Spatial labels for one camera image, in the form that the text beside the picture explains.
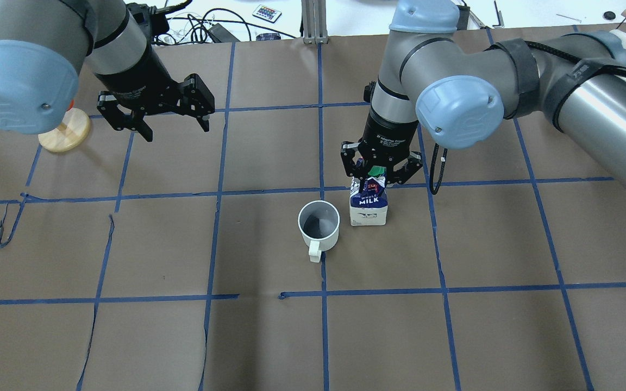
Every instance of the electrical wire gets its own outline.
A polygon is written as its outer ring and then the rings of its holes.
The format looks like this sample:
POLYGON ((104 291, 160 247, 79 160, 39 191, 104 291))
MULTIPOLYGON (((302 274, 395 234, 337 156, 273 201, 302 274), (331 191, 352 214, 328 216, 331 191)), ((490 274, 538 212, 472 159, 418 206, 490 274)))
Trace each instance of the electrical wire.
POLYGON ((229 10, 227 8, 211 8, 211 10, 206 11, 204 13, 204 15, 202 16, 202 23, 204 23, 204 20, 206 20, 206 16, 209 13, 214 12, 214 11, 230 12, 231 14, 236 15, 236 17, 238 17, 241 20, 241 22, 243 22, 243 24, 246 25, 246 30, 248 30, 248 40, 249 41, 253 40, 253 34, 251 33, 251 28, 248 26, 248 22, 246 22, 246 20, 243 19, 243 17, 241 15, 239 15, 238 12, 231 11, 231 10, 229 10))
POLYGON ((443 171, 446 167, 447 154, 448 149, 444 148, 443 154, 441 155, 441 168, 439 169, 439 178, 436 181, 436 186, 434 187, 434 170, 436 168, 436 158, 439 155, 439 144, 434 144, 434 153, 431 157, 431 166, 429 167, 429 191, 435 196, 438 194, 439 188, 441 187, 441 182, 443 181, 443 171))
MULTIPOLYGON (((173 30, 173 32, 177 33, 177 35, 179 35, 179 38, 176 38, 174 35, 170 35, 168 33, 163 34, 163 35, 169 35, 171 37, 171 39, 173 40, 172 43, 168 43, 168 42, 163 42, 161 40, 159 40, 158 37, 155 37, 154 42, 152 42, 154 45, 158 45, 158 46, 173 46, 173 45, 189 45, 189 44, 201 44, 201 43, 206 43, 207 38, 209 37, 209 33, 207 32, 208 27, 207 24, 214 24, 214 23, 237 23, 237 24, 243 24, 242 21, 240 20, 204 20, 204 23, 202 23, 202 18, 198 18, 195 17, 193 14, 189 14, 189 12, 184 12, 180 15, 185 15, 188 14, 187 17, 181 17, 181 16, 174 16, 171 17, 171 20, 187 20, 188 22, 186 23, 191 25, 191 28, 187 31, 185 31, 185 29, 176 31, 173 30), (184 40, 187 37, 191 37, 191 39, 189 41, 185 41, 184 40)), ((248 26, 251 27, 256 27, 258 29, 263 29, 263 30, 269 30, 272 31, 274 33, 279 33, 280 35, 285 35, 286 37, 290 37, 290 38, 297 38, 291 34, 285 33, 283 31, 280 30, 275 30, 272 29, 271 27, 266 27, 266 26, 261 26, 258 24, 253 24, 250 22, 246 22, 245 23, 248 26)))

